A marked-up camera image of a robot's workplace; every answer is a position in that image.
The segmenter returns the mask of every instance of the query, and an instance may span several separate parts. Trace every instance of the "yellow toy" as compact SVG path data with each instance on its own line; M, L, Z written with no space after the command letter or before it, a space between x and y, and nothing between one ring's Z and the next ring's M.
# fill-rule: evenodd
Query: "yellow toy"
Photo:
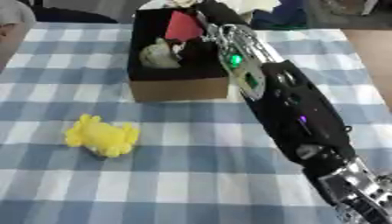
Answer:
M118 128L101 122L98 115L85 114L66 132L66 144L69 147L83 145L97 155L117 158L130 153L138 136L139 130L128 122Z

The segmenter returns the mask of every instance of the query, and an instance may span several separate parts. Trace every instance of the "red object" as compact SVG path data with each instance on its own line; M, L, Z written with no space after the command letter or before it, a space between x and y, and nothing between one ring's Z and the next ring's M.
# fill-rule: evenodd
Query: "red object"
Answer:
M165 39L179 39L183 42L188 39L197 38L203 34L203 29L201 29L196 21L180 11L174 11L171 14L171 20L167 26Z

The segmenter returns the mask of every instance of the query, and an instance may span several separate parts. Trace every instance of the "robotic arm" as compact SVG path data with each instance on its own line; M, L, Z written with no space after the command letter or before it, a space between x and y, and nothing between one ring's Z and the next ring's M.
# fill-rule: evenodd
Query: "robotic arm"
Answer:
M343 223L392 223L392 178L364 165L350 144L351 127L316 86L225 4L205 1L195 9L257 120Z

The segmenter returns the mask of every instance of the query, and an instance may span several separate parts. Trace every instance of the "checkered tablecloth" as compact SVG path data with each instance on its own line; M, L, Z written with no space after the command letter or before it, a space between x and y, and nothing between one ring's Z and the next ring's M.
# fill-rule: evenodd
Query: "checkered tablecloth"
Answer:
M392 161L392 119L340 31L262 31L353 126L371 168ZM4 224L339 223L230 86L227 99L134 103L131 25L37 24L0 75L0 222ZM82 113L141 130L104 161L68 148Z

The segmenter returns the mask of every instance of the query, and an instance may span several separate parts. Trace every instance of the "purple led light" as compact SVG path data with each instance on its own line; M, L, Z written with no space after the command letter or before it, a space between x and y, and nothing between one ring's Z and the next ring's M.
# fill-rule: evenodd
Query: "purple led light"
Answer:
M299 117L299 120L301 120L301 122L303 122L303 123L306 123L306 116L301 115L301 116Z

